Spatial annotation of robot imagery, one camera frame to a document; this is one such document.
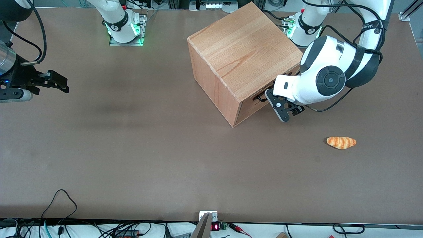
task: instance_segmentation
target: red digital display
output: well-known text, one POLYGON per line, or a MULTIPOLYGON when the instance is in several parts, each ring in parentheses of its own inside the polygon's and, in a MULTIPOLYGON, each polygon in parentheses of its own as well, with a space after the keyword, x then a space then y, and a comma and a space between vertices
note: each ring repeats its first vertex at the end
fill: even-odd
POLYGON ((213 222, 213 224, 210 227, 210 230, 211 231, 218 231, 218 230, 220 230, 219 222, 213 222))

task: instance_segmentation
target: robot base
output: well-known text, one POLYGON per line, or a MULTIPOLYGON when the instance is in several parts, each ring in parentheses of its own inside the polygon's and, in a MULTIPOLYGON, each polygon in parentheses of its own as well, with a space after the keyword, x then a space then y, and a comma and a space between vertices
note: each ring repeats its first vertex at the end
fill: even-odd
POLYGON ((133 25, 133 30, 136 33, 140 33, 133 40, 127 43, 119 43, 110 36, 109 45, 110 46, 143 46, 144 45, 144 36, 146 34, 146 22, 147 15, 140 15, 135 13, 135 24, 133 25))

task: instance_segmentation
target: wooden drawer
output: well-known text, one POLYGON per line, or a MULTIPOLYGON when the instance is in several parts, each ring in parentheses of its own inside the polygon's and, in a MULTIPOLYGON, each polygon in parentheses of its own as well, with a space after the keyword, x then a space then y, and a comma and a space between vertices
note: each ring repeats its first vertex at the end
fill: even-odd
POLYGON ((255 97, 302 57, 254 3, 188 37, 188 48, 195 80, 232 127, 266 105, 255 97))

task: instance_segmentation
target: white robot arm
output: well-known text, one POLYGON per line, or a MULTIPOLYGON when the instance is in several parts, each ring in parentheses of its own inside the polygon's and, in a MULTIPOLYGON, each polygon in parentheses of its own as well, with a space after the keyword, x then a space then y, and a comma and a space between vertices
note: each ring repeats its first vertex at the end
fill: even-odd
POLYGON ((301 75, 278 75, 274 88, 266 91, 266 97, 281 121, 289 120, 287 111, 297 115, 304 110, 303 105, 330 99, 344 86, 359 87, 375 76, 393 0, 353 2, 355 6, 364 7, 360 8, 364 25, 357 45, 330 36, 315 39, 328 12, 327 6, 321 6, 325 4, 324 0, 309 0, 307 3, 312 5, 307 5, 302 14, 295 14, 296 22, 288 37, 297 45, 308 45, 300 63, 301 75))
POLYGON ((88 0, 102 15, 109 34, 119 43, 127 43, 141 34, 140 14, 123 9, 118 0, 88 0))

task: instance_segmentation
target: white floor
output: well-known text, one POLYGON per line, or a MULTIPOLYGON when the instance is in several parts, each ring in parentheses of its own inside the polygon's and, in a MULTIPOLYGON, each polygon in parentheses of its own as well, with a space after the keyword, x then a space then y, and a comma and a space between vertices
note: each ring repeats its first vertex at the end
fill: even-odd
MULTIPOLYGON (((267 225, 267 224, 237 224, 245 232, 249 233, 253 238, 275 238, 281 232, 286 233, 284 225, 267 225)), ((99 225, 102 230, 109 230, 116 225, 99 225)), ((170 234, 172 237, 193 232, 195 225, 191 223, 169 223, 170 234)), ((58 226, 47 227, 52 238, 58 238, 58 226)), ((90 225, 70 225, 67 226, 71 238, 97 238, 100 232, 90 225)), ((148 230, 149 224, 140 224, 136 230, 144 233, 148 230)), ((360 228, 345 228, 347 232, 357 232, 360 228)), ((335 238, 344 238, 343 235, 337 234, 332 230, 332 227, 327 226, 303 226, 290 225, 289 230, 292 238, 328 238, 331 235, 335 238)), ((22 229, 22 235, 26 232, 26 228, 22 229)), ((151 230, 144 235, 144 238, 162 238, 165 233, 164 226, 152 224, 151 230)), ((6 228, 0 230, 0 238, 5 238, 15 234, 15 229, 6 228)), ((248 238, 245 235, 234 232, 231 229, 212 232, 212 238, 221 238, 230 235, 229 238, 248 238)), ((31 229, 31 235, 26 238, 38 238, 38 227, 31 229)), ((66 232, 61 235, 62 238, 68 238, 66 232)), ((381 229, 381 228, 366 228, 364 233, 359 235, 347 235, 348 238, 422 238, 423 230, 403 230, 403 229, 381 229)), ((48 238, 44 228, 41 227, 41 238, 48 238)))

